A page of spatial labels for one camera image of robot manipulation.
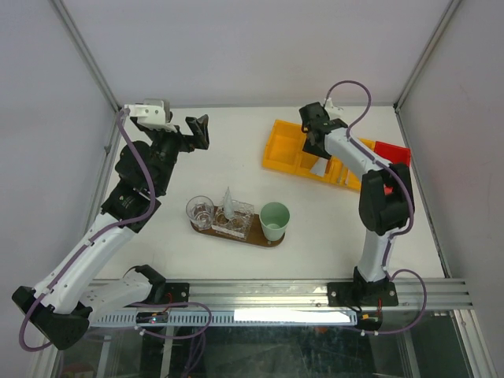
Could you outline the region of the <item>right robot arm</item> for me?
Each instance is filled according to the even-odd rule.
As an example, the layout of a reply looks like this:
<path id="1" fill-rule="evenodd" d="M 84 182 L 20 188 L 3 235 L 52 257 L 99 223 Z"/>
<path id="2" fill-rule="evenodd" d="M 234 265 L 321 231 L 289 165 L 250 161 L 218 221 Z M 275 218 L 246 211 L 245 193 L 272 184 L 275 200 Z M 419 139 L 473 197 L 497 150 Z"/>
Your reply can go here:
<path id="1" fill-rule="evenodd" d="M 361 182 L 358 213 L 366 229 L 363 252 L 351 282 L 328 284 L 329 305 L 398 305 L 387 266 L 394 238 L 414 216 L 409 166 L 375 154 L 351 135 L 350 126 L 330 118 L 319 102 L 303 106 L 299 114 L 306 135 L 303 151 L 339 159 Z"/>

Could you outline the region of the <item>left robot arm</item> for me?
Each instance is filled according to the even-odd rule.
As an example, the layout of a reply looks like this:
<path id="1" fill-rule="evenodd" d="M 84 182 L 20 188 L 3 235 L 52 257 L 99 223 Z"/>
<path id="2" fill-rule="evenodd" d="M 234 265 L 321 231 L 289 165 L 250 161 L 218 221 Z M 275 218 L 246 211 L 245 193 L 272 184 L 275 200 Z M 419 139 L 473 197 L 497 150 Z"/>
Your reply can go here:
<path id="1" fill-rule="evenodd" d="M 99 289 L 89 289 L 102 267 L 138 235 L 160 206 L 181 153 L 209 148 L 209 118 L 187 117 L 191 132 L 162 117 L 151 124 L 121 110 L 117 128 L 125 145 L 115 170 L 119 181 L 102 203 L 89 230 L 64 260 L 34 287 L 20 286 L 12 300 L 24 314 L 18 342 L 27 352 L 54 346 L 66 350 L 91 323 L 125 306 L 172 305 L 166 279 L 149 265 Z"/>

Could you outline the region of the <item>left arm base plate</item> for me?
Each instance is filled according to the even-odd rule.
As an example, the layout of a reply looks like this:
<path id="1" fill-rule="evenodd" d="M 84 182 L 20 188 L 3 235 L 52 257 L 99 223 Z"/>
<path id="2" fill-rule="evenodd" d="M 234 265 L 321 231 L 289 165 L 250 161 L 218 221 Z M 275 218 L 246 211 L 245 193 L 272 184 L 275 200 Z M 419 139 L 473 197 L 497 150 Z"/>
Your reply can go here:
<path id="1" fill-rule="evenodd" d="M 132 306 L 137 307 L 167 307 L 177 304 L 180 307 L 188 307 L 190 295 L 190 284 L 187 282 L 165 282 L 156 284 L 150 290 L 146 299 L 133 302 Z"/>

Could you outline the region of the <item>clear glass tumbler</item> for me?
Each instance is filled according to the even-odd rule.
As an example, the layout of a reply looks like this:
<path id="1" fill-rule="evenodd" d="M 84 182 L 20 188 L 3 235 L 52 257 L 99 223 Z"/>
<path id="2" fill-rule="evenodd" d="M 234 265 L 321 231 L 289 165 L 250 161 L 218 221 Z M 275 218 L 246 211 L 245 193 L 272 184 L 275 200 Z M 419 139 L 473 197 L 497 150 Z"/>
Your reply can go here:
<path id="1" fill-rule="evenodd" d="M 186 214 L 191 224 L 198 230 L 207 230 L 212 227 L 215 206 L 210 198 L 196 196 L 188 201 Z"/>

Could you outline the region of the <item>white toothpaste tube black cap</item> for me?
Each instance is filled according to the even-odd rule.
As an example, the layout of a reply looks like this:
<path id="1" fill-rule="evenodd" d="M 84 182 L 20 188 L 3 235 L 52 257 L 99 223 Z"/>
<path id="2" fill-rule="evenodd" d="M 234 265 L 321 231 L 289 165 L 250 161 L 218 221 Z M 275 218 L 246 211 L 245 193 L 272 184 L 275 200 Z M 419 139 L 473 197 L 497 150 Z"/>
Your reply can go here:
<path id="1" fill-rule="evenodd" d="M 228 187 L 224 197 L 223 197 L 223 211 L 224 216 L 231 220 L 235 216 L 235 208 L 233 205 L 232 194 L 230 192 L 230 188 Z"/>

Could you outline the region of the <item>green plastic cup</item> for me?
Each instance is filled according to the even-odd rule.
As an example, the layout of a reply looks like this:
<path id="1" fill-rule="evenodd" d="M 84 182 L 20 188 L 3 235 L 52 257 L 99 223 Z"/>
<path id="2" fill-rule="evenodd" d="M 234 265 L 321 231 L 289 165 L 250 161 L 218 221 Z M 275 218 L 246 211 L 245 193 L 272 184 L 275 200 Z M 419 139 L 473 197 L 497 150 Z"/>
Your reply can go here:
<path id="1" fill-rule="evenodd" d="M 263 234 L 269 242 L 279 241 L 284 236 L 290 219 L 289 209 L 280 202 L 265 204 L 259 213 Z"/>

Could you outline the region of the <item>clear glass holder block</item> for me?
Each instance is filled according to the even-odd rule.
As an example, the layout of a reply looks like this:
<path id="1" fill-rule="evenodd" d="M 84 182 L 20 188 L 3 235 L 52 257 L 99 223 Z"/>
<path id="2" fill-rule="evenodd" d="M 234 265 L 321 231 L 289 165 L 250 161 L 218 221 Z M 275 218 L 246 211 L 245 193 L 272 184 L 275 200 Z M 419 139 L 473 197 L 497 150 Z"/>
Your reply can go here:
<path id="1" fill-rule="evenodd" d="M 225 211 L 224 200 L 215 210 L 212 229 L 220 235 L 231 239 L 245 241 L 255 215 L 254 206 L 250 203 L 232 200 L 233 213 Z"/>

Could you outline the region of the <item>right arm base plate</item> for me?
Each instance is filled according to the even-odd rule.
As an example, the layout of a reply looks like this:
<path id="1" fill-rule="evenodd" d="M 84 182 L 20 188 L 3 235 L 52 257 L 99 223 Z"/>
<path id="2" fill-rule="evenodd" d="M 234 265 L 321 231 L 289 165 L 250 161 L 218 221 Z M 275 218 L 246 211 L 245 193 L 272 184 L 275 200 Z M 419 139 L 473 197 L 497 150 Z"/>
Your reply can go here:
<path id="1" fill-rule="evenodd" d="M 398 306 L 395 285 L 390 281 L 381 283 L 330 282 L 327 284 L 330 307 L 383 307 Z"/>

